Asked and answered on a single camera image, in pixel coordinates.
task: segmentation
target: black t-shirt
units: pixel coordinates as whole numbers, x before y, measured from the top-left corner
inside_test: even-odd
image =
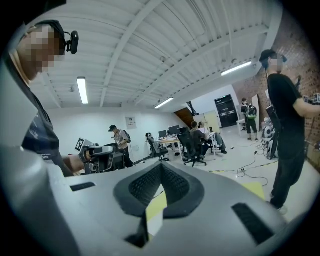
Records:
[[[278,145],[279,157],[294,158],[305,147],[305,119],[299,116],[293,107],[296,100],[302,96],[290,78],[283,74],[269,75],[268,90],[282,125]]]
[[[63,158],[59,152],[59,139],[54,132],[54,127],[51,120],[44,110],[42,104],[38,98],[31,92],[30,88],[25,84],[20,74],[18,73],[16,66],[9,54],[4,56],[5,64],[10,71],[13,79],[23,91],[25,96],[32,102],[37,108],[38,114],[35,116],[33,122],[28,129],[25,138],[22,143],[22,147],[26,150],[33,151],[47,164],[54,164],[59,166],[65,177],[74,176],[69,168],[65,165]]]
[[[190,135],[192,137],[195,148],[198,148],[198,146],[202,144],[201,139],[205,138],[205,134],[200,130],[191,130]]]

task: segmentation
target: white ceiling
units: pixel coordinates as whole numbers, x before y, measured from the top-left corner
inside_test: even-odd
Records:
[[[81,107],[76,80],[86,77],[89,107],[154,108],[174,97],[163,107],[173,111],[254,76],[259,65],[221,71],[255,64],[273,45],[281,16],[266,0],[68,0],[31,25],[59,20],[65,31],[78,31],[78,52],[66,52],[31,90],[45,109]]]

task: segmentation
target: black office chair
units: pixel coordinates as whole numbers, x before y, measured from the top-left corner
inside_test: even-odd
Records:
[[[168,157],[165,157],[165,154],[168,154],[169,151],[165,147],[160,147],[154,140],[152,136],[147,136],[146,137],[151,148],[151,154],[154,157],[159,157],[159,161],[170,161]]]
[[[194,167],[195,163],[202,163],[204,164],[204,166],[207,166],[207,163],[202,161],[200,158],[201,147],[195,148],[194,140],[192,139],[189,131],[178,134],[178,139],[181,142],[182,146],[186,148],[188,158],[191,159],[190,161],[184,162],[184,165],[193,163],[192,167]]]

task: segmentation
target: computer monitor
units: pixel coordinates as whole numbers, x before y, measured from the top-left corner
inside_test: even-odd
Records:
[[[167,131],[166,130],[159,131],[159,138],[166,137],[166,135],[167,135]]]
[[[170,133],[171,135],[179,134],[179,133],[180,133],[179,128],[180,128],[179,125],[169,127],[169,133]]]

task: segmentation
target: shoe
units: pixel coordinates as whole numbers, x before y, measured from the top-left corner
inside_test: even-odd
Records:
[[[280,209],[277,209],[281,215],[285,215],[288,212],[288,208],[284,205]]]

